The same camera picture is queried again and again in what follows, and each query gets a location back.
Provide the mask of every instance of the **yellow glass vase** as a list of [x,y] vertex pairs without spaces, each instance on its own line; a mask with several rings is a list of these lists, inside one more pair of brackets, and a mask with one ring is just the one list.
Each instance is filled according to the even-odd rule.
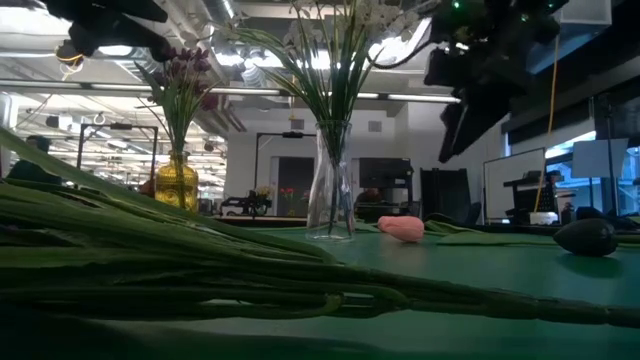
[[169,164],[158,169],[156,200],[198,212],[198,173],[187,166],[189,153],[170,151],[169,157]]

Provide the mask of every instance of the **pink object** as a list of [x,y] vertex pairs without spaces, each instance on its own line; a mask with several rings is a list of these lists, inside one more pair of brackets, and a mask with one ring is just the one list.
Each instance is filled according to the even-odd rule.
[[420,242],[424,235],[424,223],[413,216],[383,216],[378,220],[378,228],[404,242]]

